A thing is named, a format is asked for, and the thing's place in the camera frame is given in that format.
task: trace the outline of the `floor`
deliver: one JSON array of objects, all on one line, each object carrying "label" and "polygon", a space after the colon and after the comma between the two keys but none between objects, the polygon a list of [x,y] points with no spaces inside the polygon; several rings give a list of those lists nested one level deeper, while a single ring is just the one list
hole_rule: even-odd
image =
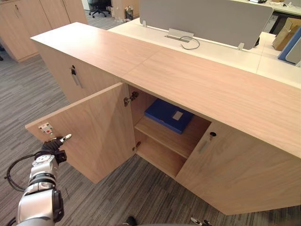
[{"label": "floor", "polygon": [[[109,29],[120,23],[102,15],[88,16],[91,25]],[[10,163],[34,153],[41,142],[25,124],[68,105],[68,101],[39,56],[16,63],[0,52],[0,225],[16,215],[22,193],[4,180]],[[31,160],[12,172],[25,185]],[[71,165],[60,165],[58,188],[63,193],[65,216],[58,226],[114,226],[129,215],[139,224],[190,223],[207,219],[214,226],[300,226],[301,207],[225,216],[151,164],[134,156],[99,184],[92,184]]]}]

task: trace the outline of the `blue binder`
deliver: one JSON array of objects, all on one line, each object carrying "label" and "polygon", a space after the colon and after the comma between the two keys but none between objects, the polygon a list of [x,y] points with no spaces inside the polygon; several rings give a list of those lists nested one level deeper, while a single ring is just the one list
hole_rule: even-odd
[{"label": "blue binder", "polygon": [[281,51],[281,53],[278,56],[279,60],[289,62],[286,60],[286,55],[291,51],[291,49],[294,47],[294,45],[296,44],[296,42],[299,40],[300,37],[301,37],[301,27],[299,27],[297,32],[292,36],[292,38],[289,40],[287,45]]},{"label": "blue binder", "polygon": [[144,114],[179,134],[183,133],[193,116],[192,113],[161,99],[157,99]]}]

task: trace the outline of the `office chair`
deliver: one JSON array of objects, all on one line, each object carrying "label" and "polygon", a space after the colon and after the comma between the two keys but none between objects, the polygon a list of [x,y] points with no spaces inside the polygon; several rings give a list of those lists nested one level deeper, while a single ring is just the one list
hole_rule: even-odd
[{"label": "office chair", "polygon": [[88,3],[92,7],[96,7],[93,10],[90,10],[89,15],[92,14],[92,17],[95,18],[94,14],[95,13],[102,13],[104,17],[107,17],[107,15],[104,13],[105,11],[108,12],[109,14],[111,13],[106,9],[107,6],[111,6],[111,0],[88,0]]}]

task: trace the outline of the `trash bin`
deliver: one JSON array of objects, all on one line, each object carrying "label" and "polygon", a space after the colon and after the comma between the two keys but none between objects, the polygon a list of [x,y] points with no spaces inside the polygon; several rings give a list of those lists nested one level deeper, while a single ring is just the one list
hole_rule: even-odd
[{"label": "trash bin", "polygon": [[134,18],[134,9],[133,9],[133,6],[127,6],[125,7],[125,11],[126,11],[126,19],[130,19],[130,20],[133,20]]}]

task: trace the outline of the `wooden cabinet background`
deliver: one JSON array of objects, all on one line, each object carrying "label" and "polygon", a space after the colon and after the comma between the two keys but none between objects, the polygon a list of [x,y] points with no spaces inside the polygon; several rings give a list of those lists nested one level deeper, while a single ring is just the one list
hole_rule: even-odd
[{"label": "wooden cabinet background", "polygon": [[20,62],[38,54],[30,37],[74,22],[87,24],[80,0],[0,2],[0,43]]},{"label": "wooden cabinet background", "polygon": [[139,0],[111,0],[112,6],[114,7],[114,14],[117,20],[125,19],[125,7],[133,6],[134,17],[139,16]]}]

